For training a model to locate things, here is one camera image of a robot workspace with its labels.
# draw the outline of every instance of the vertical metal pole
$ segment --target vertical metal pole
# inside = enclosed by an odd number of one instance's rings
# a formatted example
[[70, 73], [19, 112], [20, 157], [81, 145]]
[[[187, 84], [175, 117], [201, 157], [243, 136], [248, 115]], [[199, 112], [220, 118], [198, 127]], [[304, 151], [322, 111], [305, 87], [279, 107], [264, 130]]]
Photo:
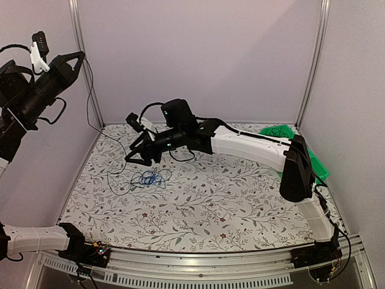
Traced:
[[[84, 51], [85, 54], [87, 55], [85, 51], [85, 45], [84, 45], [82, 29], [80, 24], [78, 0], [69, 0], [69, 5], [70, 5], [70, 14], [71, 14], [73, 32], [75, 34], [76, 46], [79, 50]], [[99, 128], [103, 128], [105, 123], [102, 117], [102, 112], [100, 110], [99, 102], [97, 101], [95, 89], [94, 87], [92, 87], [90, 68], [86, 65], [83, 65], [83, 72], [84, 72], [84, 79], [85, 79], [85, 84], [87, 86], [88, 92], [91, 92], [90, 100], [91, 100], [91, 106], [93, 108], [93, 111], [96, 117], [96, 122]]]
[[297, 121], [295, 123], [295, 126], [298, 129], [301, 129], [301, 126], [303, 124], [303, 120], [306, 114], [307, 106], [309, 104], [310, 96], [312, 94], [312, 90], [313, 90], [313, 86], [314, 86], [314, 82], [315, 82], [315, 78], [316, 78], [316, 74], [319, 66], [319, 60], [321, 59], [322, 47], [324, 45], [327, 21], [329, 17], [329, 8], [330, 8], [330, 0], [322, 0], [321, 15], [319, 18], [318, 33], [317, 33], [312, 66], [310, 68], [309, 76], [307, 78], [306, 89], [305, 89], [305, 94], [303, 96], [301, 108], [298, 113]]

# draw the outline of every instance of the floral tablecloth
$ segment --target floral tablecloth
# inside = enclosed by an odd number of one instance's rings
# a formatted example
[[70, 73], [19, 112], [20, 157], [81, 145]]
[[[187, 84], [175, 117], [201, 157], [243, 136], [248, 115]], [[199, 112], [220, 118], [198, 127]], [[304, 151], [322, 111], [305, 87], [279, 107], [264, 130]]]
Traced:
[[[259, 132], [268, 125], [233, 126]], [[109, 125], [104, 133], [127, 151], [138, 137], [127, 125]], [[280, 196], [280, 177], [268, 166], [196, 152], [186, 162], [164, 153], [160, 164], [143, 167], [126, 164], [124, 156], [116, 141], [101, 136], [61, 216], [89, 241], [174, 252], [272, 249], [313, 241], [298, 208]], [[173, 156], [191, 158], [184, 148]], [[328, 191], [322, 193], [332, 219], [339, 219]]]

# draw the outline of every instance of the green plastic tray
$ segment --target green plastic tray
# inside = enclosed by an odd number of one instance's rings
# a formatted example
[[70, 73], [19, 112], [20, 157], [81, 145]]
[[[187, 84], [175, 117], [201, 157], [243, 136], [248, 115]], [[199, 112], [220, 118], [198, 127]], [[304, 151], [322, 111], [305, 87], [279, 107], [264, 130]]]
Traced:
[[[264, 128], [260, 131], [259, 134], [268, 135], [270, 137], [286, 137], [293, 138], [295, 133], [288, 125], [277, 125], [271, 126], [269, 128]], [[321, 178], [321, 180], [325, 181], [328, 176], [330, 176], [329, 171], [325, 168], [325, 166], [319, 161], [317, 156], [313, 154], [313, 152], [308, 149], [310, 162], [312, 163], [312, 167], [317, 175]]]

